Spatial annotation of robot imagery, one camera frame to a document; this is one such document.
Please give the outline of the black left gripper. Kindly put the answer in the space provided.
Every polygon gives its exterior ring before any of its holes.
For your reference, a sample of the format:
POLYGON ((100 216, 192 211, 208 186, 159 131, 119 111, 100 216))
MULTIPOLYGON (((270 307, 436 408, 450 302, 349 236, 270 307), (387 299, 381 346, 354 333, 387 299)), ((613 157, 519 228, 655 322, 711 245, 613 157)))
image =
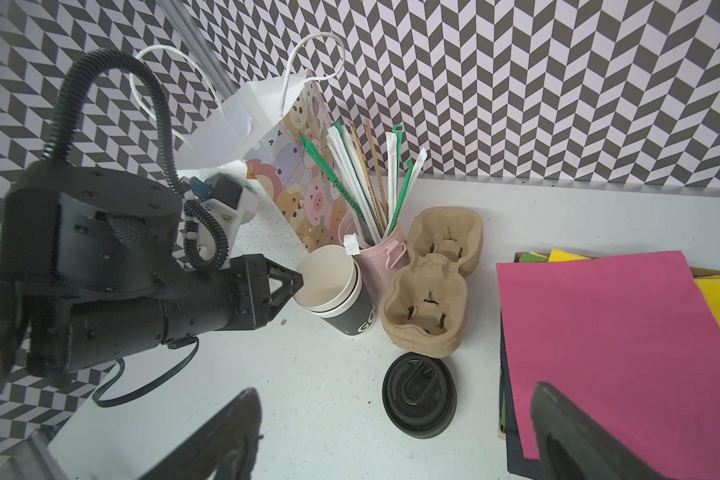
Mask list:
POLYGON ((228 331, 262 328, 281 312, 303 287, 301 273, 286 268, 262 254, 245 254, 230 261, 233 312, 228 331))

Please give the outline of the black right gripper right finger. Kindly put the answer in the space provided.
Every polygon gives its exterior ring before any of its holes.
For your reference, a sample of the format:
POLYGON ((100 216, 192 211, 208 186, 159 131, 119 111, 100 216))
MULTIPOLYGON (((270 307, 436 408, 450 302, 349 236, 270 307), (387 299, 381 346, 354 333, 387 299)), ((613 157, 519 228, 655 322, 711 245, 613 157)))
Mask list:
POLYGON ((536 385, 530 413, 544 479, 662 477, 550 383, 536 385))

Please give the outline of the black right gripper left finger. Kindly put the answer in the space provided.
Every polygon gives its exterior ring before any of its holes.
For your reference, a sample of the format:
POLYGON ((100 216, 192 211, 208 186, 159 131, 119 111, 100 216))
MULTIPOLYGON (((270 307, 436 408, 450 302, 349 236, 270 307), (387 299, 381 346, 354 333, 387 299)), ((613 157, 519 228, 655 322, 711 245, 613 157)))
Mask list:
POLYGON ((247 388, 142 477, 249 479, 261 439, 261 422, 259 395, 247 388))

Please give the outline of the white paper cup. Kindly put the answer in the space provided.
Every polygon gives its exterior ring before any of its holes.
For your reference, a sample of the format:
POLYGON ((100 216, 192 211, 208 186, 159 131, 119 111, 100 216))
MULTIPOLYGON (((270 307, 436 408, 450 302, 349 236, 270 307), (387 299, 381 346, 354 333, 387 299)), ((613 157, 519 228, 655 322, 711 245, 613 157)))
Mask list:
POLYGON ((339 245, 319 247, 298 265, 303 286, 296 302, 316 314, 327 314, 347 303, 360 287, 360 272, 354 259, 339 245))

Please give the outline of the black plastic cup lid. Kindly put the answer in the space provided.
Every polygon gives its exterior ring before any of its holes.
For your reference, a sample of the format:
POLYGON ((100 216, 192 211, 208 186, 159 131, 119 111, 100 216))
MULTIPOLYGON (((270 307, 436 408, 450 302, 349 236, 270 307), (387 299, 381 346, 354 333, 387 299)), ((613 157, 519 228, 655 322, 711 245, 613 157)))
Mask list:
POLYGON ((440 435, 455 416, 455 382, 442 360, 408 352, 387 370, 382 403, 399 430, 413 438, 431 439, 440 435))

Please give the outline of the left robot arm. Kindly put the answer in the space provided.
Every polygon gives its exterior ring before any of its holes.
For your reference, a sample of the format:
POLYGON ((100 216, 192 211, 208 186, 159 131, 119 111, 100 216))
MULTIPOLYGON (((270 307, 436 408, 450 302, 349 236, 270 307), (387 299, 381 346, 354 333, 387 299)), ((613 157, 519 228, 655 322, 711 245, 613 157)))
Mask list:
POLYGON ((23 342, 27 372, 62 388, 81 369, 162 345, 196 353, 203 333, 264 327, 303 285, 261 254, 230 256, 177 175, 159 80, 117 50, 72 65, 41 158, 0 203, 0 229, 0 394, 23 342), (89 90, 112 69, 150 93, 164 183, 70 162, 89 90))

